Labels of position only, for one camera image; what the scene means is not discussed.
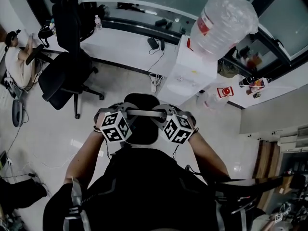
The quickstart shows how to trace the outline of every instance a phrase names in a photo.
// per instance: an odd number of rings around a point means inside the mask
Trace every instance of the white floor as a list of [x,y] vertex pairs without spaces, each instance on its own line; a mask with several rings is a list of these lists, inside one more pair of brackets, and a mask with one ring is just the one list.
[[[63,183],[72,155],[78,151],[92,130],[93,116],[96,111],[101,107],[122,102],[131,92],[151,93],[150,79],[147,75],[106,64],[95,64],[99,73],[92,74],[87,85],[94,90],[103,90],[106,94],[105,100],[100,101],[95,95],[83,93],[79,101],[80,120],[74,119],[73,98],[62,110],[57,111],[43,100],[39,85],[36,85],[28,94],[26,110],[29,114],[29,122],[23,124],[9,152],[9,157],[13,161],[14,175],[35,171],[48,185],[50,192],[55,194]],[[11,103],[12,100],[9,98],[6,108],[0,110],[0,152],[9,149],[18,131],[11,122]],[[225,162],[232,178],[252,177],[258,141],[239,135],[240,109],[230,105],[226,105],[219,112],[199,109],[196,106],[196,96],[180,108],[193,113],[200,133]],[[110,144],[108,147],[110,153],[120,148],[119,144]],[[152,148],[162,150],[171,156],[175,145],[168,144],[159,138]],[[109,162],[105,143],[101,150],[103,157],[98,157],[94,180],[104,173]],[[198,171],[188,143],[178,148],[176,159],[181,167],[190,164],[194,170]],[[11,176],[10,170],[6,171],[6,176]],[[25,179],[27,176],[17,178],[18,181]],[[43,210],[48,200],[48,197],[43,198],[30,208],[19,210],[29,230],[42,230]]]

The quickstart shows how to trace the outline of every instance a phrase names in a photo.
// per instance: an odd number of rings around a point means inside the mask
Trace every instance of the power strip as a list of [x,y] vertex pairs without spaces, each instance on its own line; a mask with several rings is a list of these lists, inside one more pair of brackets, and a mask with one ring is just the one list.
[[153,82],[156,81],[156,77],[151,76],[151,92],[156,92],[156,86],[153,84]]

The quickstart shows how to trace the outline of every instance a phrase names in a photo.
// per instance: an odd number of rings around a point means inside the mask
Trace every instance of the hand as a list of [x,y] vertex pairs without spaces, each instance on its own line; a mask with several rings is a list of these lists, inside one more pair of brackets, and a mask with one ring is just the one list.
[[101,125],[102,125],[104,119],[105,119],[105,113],[104,113],[104,112],[101,112],[101,113],[99,114],[98,118],[97,118],[97,122],[96,122],[96,127],[97,127],[97,128],[100,128],[100,127],[101,127]]

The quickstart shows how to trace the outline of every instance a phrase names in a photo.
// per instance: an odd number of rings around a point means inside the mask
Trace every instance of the man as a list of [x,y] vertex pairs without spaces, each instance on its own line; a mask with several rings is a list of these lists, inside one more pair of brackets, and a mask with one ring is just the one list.
[[[103,119],[100,113],[97,127]],[[120,149],[112,156],[105,174],[88,188],[104,141],[95,130],[70,163],[63,186],[46,205],[44,231],[78,231],[87,225],[92,231],[217,229],[214,191],[156,149]],[[230,179],[225,164],[198,132],[189,143],[207,182]],[[74,189],[76,180],[82,188],[77,212],[70,210],[75,196],[72,179]],[[83,217],[72,220],[74,215]]]
[[26,65],[28,56],[33,51],[33,34],[29,36],[27,45],[24,50],[18,48],[17,35],[20,30],[16,32],[9,32],[5,38],[5,66],[11,78],[19,88],[31,87],[35,83],[35,61]]

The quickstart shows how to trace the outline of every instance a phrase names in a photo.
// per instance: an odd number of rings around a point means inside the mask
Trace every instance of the white cube box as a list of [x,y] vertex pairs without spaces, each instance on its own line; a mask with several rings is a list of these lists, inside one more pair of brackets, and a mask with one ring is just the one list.
[[173,114],[165,129],[160,133],[167,140],[178,144],[183,144],[193,133],[193,127],[186,116]]
[[112,114],[106,113],[100,130],[109,143],[125,141],[132,134],[120,111]]

